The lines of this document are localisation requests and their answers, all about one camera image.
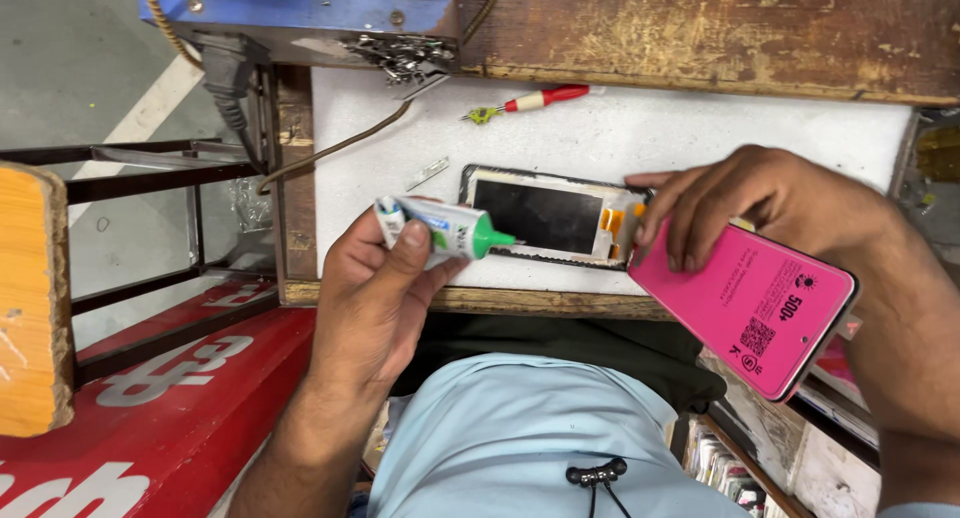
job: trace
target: smartphone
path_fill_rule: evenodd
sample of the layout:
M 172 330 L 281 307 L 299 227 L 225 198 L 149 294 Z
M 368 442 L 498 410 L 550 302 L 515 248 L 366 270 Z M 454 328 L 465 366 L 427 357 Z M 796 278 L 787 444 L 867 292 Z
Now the smartphone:
M 621 271 L 652 197 L 646 188 L 474 164 L 460 183 L 461 204 L 523 241 L 491 254 Z
M 788 399 L 853 307 L 853 274 L 733 225 L 701 271 L 667 269 L 664 221 L 630 277 L 769 401 Z

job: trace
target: light blue shirt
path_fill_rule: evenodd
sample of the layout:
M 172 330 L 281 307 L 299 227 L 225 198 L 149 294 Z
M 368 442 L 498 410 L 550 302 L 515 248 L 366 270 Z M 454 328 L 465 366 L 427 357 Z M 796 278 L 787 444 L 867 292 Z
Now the light blue shirt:
M 684 474 L 664 436 L 676 420 L 664 399 L 616 370 L 507 353 L 451 362 L 403 411 L 367 515 L 587 518 L 590 488 L 567 482 L 567 468 L 620 456 L 628 470 L 611 486 L 633 518 L 746 516 Z M 883 516 L 960 518 L 960 507 L 940 506 Z M 595 516 L 623 516 L 602 486 Z

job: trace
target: pink screen protector film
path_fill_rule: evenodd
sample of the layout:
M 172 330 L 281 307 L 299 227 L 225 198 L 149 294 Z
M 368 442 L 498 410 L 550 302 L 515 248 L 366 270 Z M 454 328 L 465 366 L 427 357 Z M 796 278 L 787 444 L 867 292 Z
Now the pink screen protector film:
M 702 271 L 672 273 L 667 229 L 664 222 L 627 273 L 764 398 L 789 397 L 855 292 L 854 278 L 734 226 Z

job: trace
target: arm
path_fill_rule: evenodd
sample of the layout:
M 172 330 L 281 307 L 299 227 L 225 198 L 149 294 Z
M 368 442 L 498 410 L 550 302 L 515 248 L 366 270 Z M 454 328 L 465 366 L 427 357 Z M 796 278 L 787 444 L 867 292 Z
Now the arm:
M 695 272 L 730 218 L 854 273 L 864 320 L 847 357 L 880 431 L 880 508 L 960 504 L 960 293 L 893 205 L 858 182 L 786 151 L 743 147 L 678 173 L 628 177 L 659 191 L 636 242 L 672 213 L 667 252 Z
M 360 452 L 394 381 L 413 358 L 433 296 L 466 265 L 424 272 L 429 233 L 411 222 L 387 252 L 365 212 L 323 266 L 306 377 L 250 467 L 229 518 L 343 518 Z

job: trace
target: fingernail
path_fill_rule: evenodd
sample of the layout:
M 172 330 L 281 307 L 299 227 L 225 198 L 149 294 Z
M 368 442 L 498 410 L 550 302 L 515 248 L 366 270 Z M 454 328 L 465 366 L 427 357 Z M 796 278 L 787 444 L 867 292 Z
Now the fingernail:
M 426 242 L 426 225 L 421 222 L 414 220 L 413 222 L 408 222 L 407 225 L 403 226 L 403 230 L 400 232 L 400 240 L 402 240 L 407 246 L 412 246 L 414 248 L 419 248 Z

